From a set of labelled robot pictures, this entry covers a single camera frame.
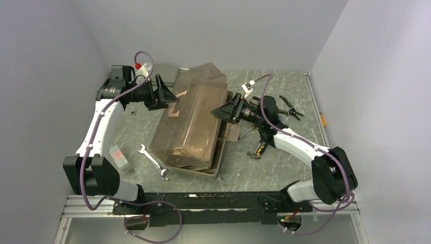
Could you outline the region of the black yellow handled screwdriver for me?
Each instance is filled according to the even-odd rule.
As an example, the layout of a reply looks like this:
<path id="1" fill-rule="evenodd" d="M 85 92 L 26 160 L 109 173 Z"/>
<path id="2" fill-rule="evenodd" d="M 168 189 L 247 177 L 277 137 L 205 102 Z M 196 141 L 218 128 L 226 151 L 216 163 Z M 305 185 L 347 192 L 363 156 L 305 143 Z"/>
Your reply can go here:
<path id="1" fill-rule="evenodd" d="M 247 130 L 246 132 L 244 132 L 243 134 L 241 134 L 239 137 L 238 137 L 238 140 L 239 139 L 241 139 L 242 137 L 244 137 L 246 134 L 248 134 L 249 132 L 251 132 L 251 131 L 253 131 L 253 130 L 256 130 L 257 129 L 257 125 L 252 125 L 252 127 L 249 129 L 249 130 Z"/>

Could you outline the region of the translucent brown tool box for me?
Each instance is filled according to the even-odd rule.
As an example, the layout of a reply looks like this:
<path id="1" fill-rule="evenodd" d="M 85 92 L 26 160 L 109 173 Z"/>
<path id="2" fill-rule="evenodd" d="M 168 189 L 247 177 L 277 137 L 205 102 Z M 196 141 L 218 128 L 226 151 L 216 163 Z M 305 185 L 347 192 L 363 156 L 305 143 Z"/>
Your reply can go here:
<path id="1" fill-rule="evenodd" d="M 226 142 L 236 142 L 240 126 L 211 114 L 226 104 L 227 76 L 213 63 L 182 71 L 172 88 L 179 99 L 163 112 L 149 151 L 176 173 L 214 179 Z"/>

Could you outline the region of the claw hammer yellow black handle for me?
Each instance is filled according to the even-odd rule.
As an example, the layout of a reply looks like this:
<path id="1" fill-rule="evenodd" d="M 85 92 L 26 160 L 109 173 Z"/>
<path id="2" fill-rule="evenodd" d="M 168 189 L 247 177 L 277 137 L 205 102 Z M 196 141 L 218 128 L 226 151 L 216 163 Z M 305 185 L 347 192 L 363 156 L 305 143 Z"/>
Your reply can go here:
<path id="1" fill-rule="evenodd" d="M 249 157 L 251 157 L 252 159 L 255 159 L 255 160 L 261 159 L 261 156 L 265 152 L 266 148 L 267 148 L 267 143 L 261 141 L 261 142 L 259 142 L 255 151 L 254 152 L 248 151 L 247 155 Z"/>

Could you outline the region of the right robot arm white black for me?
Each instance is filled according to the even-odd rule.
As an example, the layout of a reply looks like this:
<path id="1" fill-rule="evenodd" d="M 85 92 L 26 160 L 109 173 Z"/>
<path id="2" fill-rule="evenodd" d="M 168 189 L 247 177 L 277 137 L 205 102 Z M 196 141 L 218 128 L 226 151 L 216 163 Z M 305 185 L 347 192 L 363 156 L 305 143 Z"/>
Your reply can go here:
<path id="1" fill-rule="evenodd" d="M 342 148 L 320 146 L 299 136 L 280 120 L 283 110 L 278 108 L 274 97 L 263 96 L 256 100 L 256 104 L 250 103 L 236 93 L 211 114 L 231 124 L 241 120 L 252 123 L 264 145 L 293 155 L 311 169 L 310 180 L 293 182 L 281 190 L 280 204 L 284 210 L 292 211 L 299 203 L 313 200 L 330 205 L 353 195 L 358 181 Z"/>

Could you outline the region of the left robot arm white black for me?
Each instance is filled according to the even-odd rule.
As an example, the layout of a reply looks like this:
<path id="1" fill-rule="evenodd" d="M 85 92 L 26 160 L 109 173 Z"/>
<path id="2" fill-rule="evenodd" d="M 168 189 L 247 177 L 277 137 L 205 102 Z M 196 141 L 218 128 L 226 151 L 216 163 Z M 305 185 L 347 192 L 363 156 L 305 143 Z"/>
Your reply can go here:
<path id="1" fill-rule="evenodd" d="M 107 196 L 126 201 L 135 214 L 146 207 L 144 190 L 120 178 L 109 154 L 115 128 L 129 103 L 142 102 L 149 111 L 166 109 L 179 99 L 150 63 L 112 66 L 110 77 L 96 91 L 95 113 L 87 135 L 74 156 L 65 157 L 63 169 L 76 195 Z"/>

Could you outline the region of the small silver wrench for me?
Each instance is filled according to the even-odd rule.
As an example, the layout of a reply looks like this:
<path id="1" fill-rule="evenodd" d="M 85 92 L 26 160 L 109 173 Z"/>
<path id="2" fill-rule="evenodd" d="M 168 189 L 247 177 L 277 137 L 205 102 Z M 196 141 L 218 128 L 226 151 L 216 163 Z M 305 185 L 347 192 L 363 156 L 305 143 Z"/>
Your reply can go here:
<path id="1" fill-rule="evenodd" d="M 141 106 L 142 102 L 137 103 L 136 107 L 132 110 L 131 115 L 135 115 L 139 107 Z"/>

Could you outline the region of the black needle-nose pliers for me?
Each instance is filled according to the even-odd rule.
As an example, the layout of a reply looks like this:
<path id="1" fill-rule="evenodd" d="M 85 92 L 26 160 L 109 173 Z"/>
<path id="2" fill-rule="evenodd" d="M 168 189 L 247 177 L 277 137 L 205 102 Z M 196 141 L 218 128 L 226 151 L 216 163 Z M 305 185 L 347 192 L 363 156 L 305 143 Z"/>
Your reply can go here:
<path id="1" fill-rule="evenodd" d="M 302 113 L 296 111 L 295 107 L 289 102 L 289 100 L 286 97 L 279 95 L 279 98 L 282 99 L 286 103 L 286 105 L 289 107 L 289 110 L 286 111 L 286 110 L 279 109 L 278 113 L 288 115 L 288 116 L 293 116 L 297 120 L 301 120 L 299 118 L 299 116 L 304 116 L 304 115 Z"/>

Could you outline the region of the large silver open-end wrench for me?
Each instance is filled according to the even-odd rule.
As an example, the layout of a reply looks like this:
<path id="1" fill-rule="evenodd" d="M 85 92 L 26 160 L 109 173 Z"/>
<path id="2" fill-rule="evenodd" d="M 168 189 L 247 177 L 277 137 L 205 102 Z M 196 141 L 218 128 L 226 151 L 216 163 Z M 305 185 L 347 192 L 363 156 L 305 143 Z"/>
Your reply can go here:
<path id="1" fill-rule="evenodd" d="M 159 164 L 157 160 L 149 154 L 147 147 L 144 144 L 140 144 L 140 146 L 141 148 L 138 149 L 137 152 L 144 155 L 157 168 L 162 180 L 168 181 L 169 178 L 167 177 L 167 174 L 173 174 L 173 172 Z"/>

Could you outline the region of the small clear box red label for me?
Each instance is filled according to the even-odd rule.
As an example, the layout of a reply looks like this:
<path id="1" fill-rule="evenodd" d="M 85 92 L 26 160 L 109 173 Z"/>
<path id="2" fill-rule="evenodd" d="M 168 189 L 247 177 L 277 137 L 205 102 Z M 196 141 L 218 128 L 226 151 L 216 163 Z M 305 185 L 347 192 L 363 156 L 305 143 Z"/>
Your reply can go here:
<path id="1" fill-rule="evenodd" d="M 112 157 L 115 165 L 119 168 L 119 170 L 128 170 L 130 169 L 130 163 L 119 149 L 117 145 L 114 145 L 109 150 L 110 156 Z"/>

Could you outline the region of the orange object at table edge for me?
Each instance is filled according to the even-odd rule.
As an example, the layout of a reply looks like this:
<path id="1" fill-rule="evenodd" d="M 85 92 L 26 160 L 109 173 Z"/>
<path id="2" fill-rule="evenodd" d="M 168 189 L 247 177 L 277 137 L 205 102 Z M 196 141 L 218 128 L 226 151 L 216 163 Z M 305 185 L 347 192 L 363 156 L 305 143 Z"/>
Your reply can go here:
<path id="1" fill-rule="evenodd" d="M 326 119 L 322 113 L 320 113 L 320 118 L 321 118 L 321 122 L 322 122 L 323 127 L 326 127 L 327 122 L 326 122 Z"/>

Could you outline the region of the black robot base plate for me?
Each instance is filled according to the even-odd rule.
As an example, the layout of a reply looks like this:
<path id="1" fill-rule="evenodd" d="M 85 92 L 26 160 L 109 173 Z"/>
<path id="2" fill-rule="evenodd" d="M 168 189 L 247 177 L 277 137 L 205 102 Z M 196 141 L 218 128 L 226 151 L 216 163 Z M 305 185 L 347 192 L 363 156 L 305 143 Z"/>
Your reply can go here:
<path id="1" fill-rule="evenodd" d="M 114 215 L 145 214 L 150 227 L 187 224 L 261 223 L 273 225 L 278 218 L 312 212 L 307 201 L 293 202 L 281 191 L 146 193 L 149 206 L 115 203 Z"/>

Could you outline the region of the aluminium rail frame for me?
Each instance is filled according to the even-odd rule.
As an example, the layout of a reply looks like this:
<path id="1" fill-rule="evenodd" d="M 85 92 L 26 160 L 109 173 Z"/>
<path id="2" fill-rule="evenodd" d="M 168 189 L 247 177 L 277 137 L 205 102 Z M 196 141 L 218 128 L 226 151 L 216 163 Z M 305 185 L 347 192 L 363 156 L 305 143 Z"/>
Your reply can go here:
<path id="1" fill-rule="evenodd" d="M 84 201 L 81 196 L 69 196 L 66 200 L 64 218 L 87 217 L 131 217 L 160 216 L 170 210 L 179 209 L 185 214 L 212 214 L 246 211 L 259 215 L 291 215 L 296 210 L 302 214 L 359 214 L 356 202 L 338 202 L 327 205 L 319 200 L 304 203 L 283 203 L 277 192 L 245 193 L 150 193 L 146 196 L 146 206 L 127 205 L 119 200 L 102 197 L 89 197 Z"/>

